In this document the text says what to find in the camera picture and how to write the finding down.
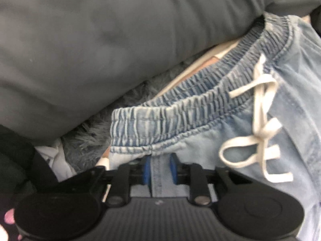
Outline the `light blue denim jeans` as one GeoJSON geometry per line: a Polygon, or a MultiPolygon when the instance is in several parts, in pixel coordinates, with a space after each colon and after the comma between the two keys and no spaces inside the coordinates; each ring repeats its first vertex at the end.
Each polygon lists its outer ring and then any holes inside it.
{"type": "Polygon", "coordinates": [[[170,155],[204,169],[241,163],[256,153],[249,136],[263,137],[258,101],[281,128],[270,138],[280,158],[245,165],[240,172],[261,182],[292,173],[271,186],[304,207],[300,240],[320,240],[320,37],[298,16],[265,14],[222,59],[136,107],[112,113],[112,169],[151,158],[152,195],[186,196],[175,186],[170,155]]]}

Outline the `white garment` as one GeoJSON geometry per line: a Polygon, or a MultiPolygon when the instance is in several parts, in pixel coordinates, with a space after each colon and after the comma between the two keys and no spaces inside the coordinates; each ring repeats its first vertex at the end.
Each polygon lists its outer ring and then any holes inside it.
{"type": "Polygon", "coordinates": [[[63,143],[60,138],[49,146],[35,146],[35,149],[47,162],[59,182],[76,175],[75,169],[66,161],[63,143]]]}

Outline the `black garment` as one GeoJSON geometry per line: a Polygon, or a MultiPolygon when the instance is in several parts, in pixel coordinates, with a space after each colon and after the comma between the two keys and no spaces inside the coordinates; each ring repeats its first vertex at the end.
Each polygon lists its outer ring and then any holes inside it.
{"type": "Polygon", "coordinates": [[[56,175],[34,146],[1,126],[1,221],[25,196],[56,184],[56,175]]]}

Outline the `grey fluffy blanket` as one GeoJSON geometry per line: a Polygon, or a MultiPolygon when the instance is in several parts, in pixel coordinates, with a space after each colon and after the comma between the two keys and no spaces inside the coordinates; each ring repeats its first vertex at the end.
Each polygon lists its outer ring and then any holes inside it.
{"type": "Polygon", "coordinates": [[[154,98],[204,53],[205,51],[202,51],[169,70],[143,81],[103,110],[65,134],[61,141],[67,162],[77,173],[94,167],[111,142],[110,127],[113,110],[121,107],[137,106],[154,98]]]}

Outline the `large grey duvet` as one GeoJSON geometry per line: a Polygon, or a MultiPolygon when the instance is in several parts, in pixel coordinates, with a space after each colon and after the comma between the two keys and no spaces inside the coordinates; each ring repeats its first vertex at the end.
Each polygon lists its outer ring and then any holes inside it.
{"type": "Polygon", "coordinates": [[[1,125],[45,144],[142,81],[320,0],[1,0],[1,125]]]}

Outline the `white jeans drawstring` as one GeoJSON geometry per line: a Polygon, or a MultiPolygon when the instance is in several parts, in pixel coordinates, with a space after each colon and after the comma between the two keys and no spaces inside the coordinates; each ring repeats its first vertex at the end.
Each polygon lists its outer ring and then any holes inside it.
{"type": "Polygon", "coordinates": [[[271,183],[292,182],[291,172],[283,174],[270,174],[267,171],[267,160],[281,157],[280,147],[275,144],[268,146],[269,140],[278,134],[282,124],[277,118],[268,119],[267,114],[271,108],[278,89],[278,82],[271,74],[265,74],[264,64],[266,57],[261,54],[254,66],[253,80],[238,89],[229,92],[230,98],[238,97],[249,90],[254,91],[254,107],[252,116],[252,134],[246,137],[235,137],[225,141],[219,149],[219,158],[232,169],[247,167],[257,163],[264,178],[271,183]],[[256,146],[256,153],[240,162],[232,162],[225,158],[224,151],[235,147],[256,146]]]}

